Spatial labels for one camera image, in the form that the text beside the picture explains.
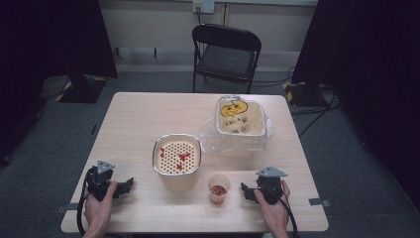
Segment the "clear plastic bag yellow print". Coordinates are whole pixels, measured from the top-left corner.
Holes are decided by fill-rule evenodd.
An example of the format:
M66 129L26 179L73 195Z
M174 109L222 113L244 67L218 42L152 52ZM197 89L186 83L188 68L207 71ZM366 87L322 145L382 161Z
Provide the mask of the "clear plastic bag yellow print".
M225 135L216 128L217 102L210 118L199 129L198 136L204 152L222 157L251 158L256 151L262 151L272 135L272 123L263 107L265 133L262 136Z

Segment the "grey table clamp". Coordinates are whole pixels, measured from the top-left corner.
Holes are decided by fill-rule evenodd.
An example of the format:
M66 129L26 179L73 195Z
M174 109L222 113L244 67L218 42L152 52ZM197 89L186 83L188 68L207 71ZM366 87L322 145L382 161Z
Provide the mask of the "grey table clamp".
M323 207L331 206L331 202L330 202L329 199L323 199L323 198L320 198L320 197L310 198L310 199L308 199L308 201L309 201L311 206L314 206L314 205L322 205Z
M56 208L55 212L59 214L65 214L68 210L77 210L77 203L68 203L66 205L60 205Z

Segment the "beige bin lined with bag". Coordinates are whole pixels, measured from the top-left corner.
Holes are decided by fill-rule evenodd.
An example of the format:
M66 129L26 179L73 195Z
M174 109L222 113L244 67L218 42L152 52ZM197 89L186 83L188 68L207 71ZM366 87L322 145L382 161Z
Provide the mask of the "beige bin lined with bag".
M239 96L221 97L217 102L216 128L225 135L262 136L265 133L263 108Z

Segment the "dark curtain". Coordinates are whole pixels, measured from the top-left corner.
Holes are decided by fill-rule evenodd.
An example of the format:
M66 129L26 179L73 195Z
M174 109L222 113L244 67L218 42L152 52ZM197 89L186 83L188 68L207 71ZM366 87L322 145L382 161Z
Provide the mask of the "dark curtain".
M420 0L318 0L292 80L337 87L420 209Z
M0 0L0 167L31 127L56 75L115 78L99 0Z

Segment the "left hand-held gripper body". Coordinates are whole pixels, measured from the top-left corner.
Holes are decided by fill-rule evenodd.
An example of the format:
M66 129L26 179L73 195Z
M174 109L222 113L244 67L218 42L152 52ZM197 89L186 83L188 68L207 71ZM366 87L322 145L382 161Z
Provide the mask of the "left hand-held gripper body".
M88 195L93 195L98 201L102 201L106 196L110 179L113 174L114 164L104 161L98 161L87 172L87 190Z

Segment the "beige perforated strainer insert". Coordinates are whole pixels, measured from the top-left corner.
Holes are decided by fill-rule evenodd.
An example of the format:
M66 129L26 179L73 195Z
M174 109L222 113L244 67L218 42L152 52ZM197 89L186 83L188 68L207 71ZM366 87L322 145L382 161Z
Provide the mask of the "beige perforated strainer insert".
M160 157L160 148L165 148L165 157ZM179 159L178 154L190 153L191 156L185 162ZM182 171L176 169L178 163L183 163ZM166 176L187 175L195 172L200 164L199 146L194 141L167 140L159 141L154 151L154 168Z

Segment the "clear plastic cup red sauce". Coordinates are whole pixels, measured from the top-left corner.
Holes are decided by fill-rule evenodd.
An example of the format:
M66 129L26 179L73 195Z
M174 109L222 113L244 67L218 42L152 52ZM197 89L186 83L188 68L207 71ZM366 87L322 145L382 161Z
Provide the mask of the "clear plastic cup red sauce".
M216 174L209 179L207 185L210 201L216 205L223 204L231 189L229 178L225 175Z

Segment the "person's left hand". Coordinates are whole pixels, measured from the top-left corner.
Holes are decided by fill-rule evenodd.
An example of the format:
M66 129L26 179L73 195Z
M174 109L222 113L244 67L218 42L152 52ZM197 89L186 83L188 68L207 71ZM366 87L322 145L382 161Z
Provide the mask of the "person's left hand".
M106 230L111 217L116 187L117 183L112 181L102 201L98 201L93 195L86 196L84 215L88 222L88 232L100 233Z

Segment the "black folding chair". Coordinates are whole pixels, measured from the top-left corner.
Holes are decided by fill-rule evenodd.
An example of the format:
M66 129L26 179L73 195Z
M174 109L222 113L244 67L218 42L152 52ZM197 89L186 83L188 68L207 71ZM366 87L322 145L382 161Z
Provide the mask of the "black folding chair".
M196 78L202 75L238 82L251 91L258 66L262 42L254 33L216 24L193 28L194 44L192 91Z

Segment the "black stand base striped tape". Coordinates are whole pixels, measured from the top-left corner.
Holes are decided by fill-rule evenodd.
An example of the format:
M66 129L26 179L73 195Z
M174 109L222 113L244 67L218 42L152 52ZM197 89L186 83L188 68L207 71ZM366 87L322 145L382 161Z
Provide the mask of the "black stand base striped tape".
M285 97L291 106L295 107L326 107L327 102L318 87L312 87L306 82L282 85Z

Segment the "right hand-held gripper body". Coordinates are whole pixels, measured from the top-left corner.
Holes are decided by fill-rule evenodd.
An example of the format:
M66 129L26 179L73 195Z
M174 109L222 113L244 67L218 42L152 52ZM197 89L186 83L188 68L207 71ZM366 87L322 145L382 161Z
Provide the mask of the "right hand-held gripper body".
M278 202L285 204L281 199L284 195L281 178L286 177L287 173L273 166L267 166L257 171L257 175L259 176L257 179L258 191L262 194L264 201L270 205Z

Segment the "white wall outlet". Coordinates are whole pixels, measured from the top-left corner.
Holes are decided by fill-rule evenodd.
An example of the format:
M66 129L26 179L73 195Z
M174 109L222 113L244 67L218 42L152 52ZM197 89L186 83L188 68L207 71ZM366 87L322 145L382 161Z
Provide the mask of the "white wall outlet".
M194 13L213 14L215 12L215 2L211 0L194 0L192 2Z

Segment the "beige bin with metal rim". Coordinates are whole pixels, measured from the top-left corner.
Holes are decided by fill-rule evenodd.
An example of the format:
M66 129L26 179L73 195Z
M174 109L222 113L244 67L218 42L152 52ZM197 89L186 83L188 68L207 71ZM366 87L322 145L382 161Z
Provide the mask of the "beige bin with metal rim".
M201 165L201 143L195 136L189 135L189 134L168 134L168 135L163 135L163 136L159 137L157 139L157 141L155 142L154 150L153 150L153 168L154 168L154 151L155 151L156 144L159 141L167 141L167 140L194 141L199 146L199 151L200 151L199 168L200 168L200 165ZM184 191L184 190L188 190L188 189L192 188L196 184L197 179L198 179L199 168L191 174L170 175L170 176L166 176L166 175L162 175L162 174L158 173L155 170L155 168L154 168L154 170L158 174L158 176L161 178L164 186L167 189L172 190L172 191Z

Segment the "person's right hand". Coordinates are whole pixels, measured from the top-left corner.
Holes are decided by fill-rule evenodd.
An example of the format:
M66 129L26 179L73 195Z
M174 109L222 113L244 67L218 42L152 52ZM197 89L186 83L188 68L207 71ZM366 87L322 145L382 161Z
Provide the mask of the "person's right hand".
M286 211L285 205L288 204L290 190L284 179L281 180L281 186L283 195L276 204L268 204L259 190L254 191L254 195L260 204L265 224L272 233L287 231L288 212Z

